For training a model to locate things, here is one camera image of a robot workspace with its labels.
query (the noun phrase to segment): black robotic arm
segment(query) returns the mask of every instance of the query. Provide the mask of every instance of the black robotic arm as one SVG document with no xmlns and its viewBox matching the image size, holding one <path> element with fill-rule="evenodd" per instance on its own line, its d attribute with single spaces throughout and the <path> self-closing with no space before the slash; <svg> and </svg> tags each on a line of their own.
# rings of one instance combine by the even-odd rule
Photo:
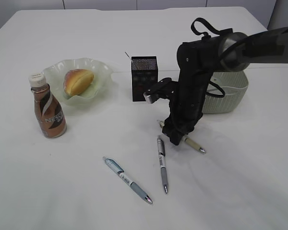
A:
<svg viewBox="0 0 288 230">
<path fill-rule="evenodd" d="M 194 27 L 196 21 L 218 36 L 198 32 Z M 288 27 L 247 36 L 240 32 L 233 33 L 232 29 L 216 30 L 205 19 L 197 18 L 191 30 L 203 37 L 179 46 L 178 82 L 165 78 L 144 93 L 149 103 L 159 98 L 169 99 L 170 115 L 165 120 L 162 132 L 175 145 L 194 130 L 203 116 L 205 95 L 224 97 L 225 92 L 210 81 L 214 72 L 242 71 L 250 63 L 288 63 Z M 222 94 L 206 92 L 208 84 L 217 87 Z"/>
</svg>

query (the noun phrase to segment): white bottle cap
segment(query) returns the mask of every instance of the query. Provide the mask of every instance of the white bottle cap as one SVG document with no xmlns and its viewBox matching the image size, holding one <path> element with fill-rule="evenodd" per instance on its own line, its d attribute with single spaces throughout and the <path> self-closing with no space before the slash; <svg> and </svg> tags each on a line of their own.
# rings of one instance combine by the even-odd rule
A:
<svg viewBox="0 0 288 230">
<path fill-rule="evenodd" d="M 42 73 L 35 73 L 29 76 L 29 82 L 31 87 L 41 87 L 47 83 Z"/>
</svg>

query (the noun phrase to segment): bun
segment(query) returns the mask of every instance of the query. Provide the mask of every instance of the bun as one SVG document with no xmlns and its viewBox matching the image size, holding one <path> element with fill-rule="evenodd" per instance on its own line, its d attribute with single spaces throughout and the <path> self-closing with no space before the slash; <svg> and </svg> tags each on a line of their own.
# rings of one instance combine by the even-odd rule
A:
<svg viewBox="0 0 288 230">
<path fill-rule="evenodd" d="M 86 69 L 73 69 L 66 73 L 64 91 L 69 96 L 83 93 L 94 79 L 94 74 Z"/>
</svg>

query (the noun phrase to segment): blue pen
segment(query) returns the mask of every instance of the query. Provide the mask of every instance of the blue pen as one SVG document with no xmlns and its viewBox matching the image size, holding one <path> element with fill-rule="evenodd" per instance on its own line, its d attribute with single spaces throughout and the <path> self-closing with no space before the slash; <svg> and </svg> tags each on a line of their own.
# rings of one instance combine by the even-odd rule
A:
<svg viewBox="0 0 288 230">
<path fill-rule="evenodd" d="M 146 192 L 141 189 L 136 182 L 132 181 L 125 173 L 125 171 L 112 159 L 103 157 L 102 158 L 107 166 L 112 169 L 129 187 L 137 194 L 140 198 L 149 204 L 152 204 L 152 199 L 147 195 Z"/>
</svg>

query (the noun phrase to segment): white table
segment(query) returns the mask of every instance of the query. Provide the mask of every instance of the white table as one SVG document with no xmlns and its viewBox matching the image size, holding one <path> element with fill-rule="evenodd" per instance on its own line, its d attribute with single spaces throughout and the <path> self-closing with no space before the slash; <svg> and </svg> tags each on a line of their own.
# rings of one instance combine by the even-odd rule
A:
<svg viewBox="0 0 288 230">
<path fill-rule="evenodd" d="M 168 101 L 131 100 L 130 55 L 157 55 L 177 78 L 176 51 L 199 39 L 196 17 L 218 29 L 264 30 L 243 8 L 20 11 L 0 30 L 0 230 L 288 230 L 288 65 L 252 65 L 235 111 L 204 115 L 190 136 L 206 155 L 165 138 L 161 186 L 157 119 Z M 42 136 L 27 76 L 89 57 L 115 71 L 90 106 L 62 104 L 68 130 Z M 152 197 L 142 201 L 101 160 L 114 158 Z"/>
</svg>

